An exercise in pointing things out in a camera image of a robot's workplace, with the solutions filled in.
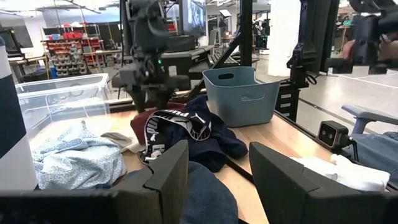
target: blue jeans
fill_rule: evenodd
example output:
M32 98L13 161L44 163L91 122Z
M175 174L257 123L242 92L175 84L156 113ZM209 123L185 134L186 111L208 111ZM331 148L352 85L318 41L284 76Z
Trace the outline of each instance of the blue jeans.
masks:
M390 182L398 185L398 133L353 134L358 143L359 163L390 173ZM353 147L345 149L353 155Z

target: blue plastic basket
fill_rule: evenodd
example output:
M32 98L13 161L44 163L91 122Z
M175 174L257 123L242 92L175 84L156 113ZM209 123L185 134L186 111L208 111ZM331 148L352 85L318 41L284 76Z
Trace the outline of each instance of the blue plastic basket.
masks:
M229 67L203 72L211 110L230 127L268 123L280 82L256 80L252 67Z

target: black metal post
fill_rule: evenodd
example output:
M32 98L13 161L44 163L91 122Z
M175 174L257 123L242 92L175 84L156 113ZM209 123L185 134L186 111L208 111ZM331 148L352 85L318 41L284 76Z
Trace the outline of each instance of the black metal post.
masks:
M241 0L241 65L251 66L253 0Z

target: chair armrest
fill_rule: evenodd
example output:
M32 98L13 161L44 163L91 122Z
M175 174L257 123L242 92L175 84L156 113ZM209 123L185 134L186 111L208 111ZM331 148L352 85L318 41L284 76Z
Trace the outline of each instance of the chair armrest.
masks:
M341 109L355 115L357 119L368 119L373 121L381 121L384 123L398 125L398 118L382 111L372 110L362 106L356 105L343 105Z

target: person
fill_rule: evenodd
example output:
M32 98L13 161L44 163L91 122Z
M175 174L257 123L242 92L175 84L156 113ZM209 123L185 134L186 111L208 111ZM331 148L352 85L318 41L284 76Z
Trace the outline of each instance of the person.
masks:
M384 35L380 43L379 60L398 58L398 35ZM354 51L354 40L343 46L344 60L351 61ZM373 169L390 173L390 183L398 185L398 132L384 134L352 134L358 143L359 163ZM345 149L353 156L353 147Z

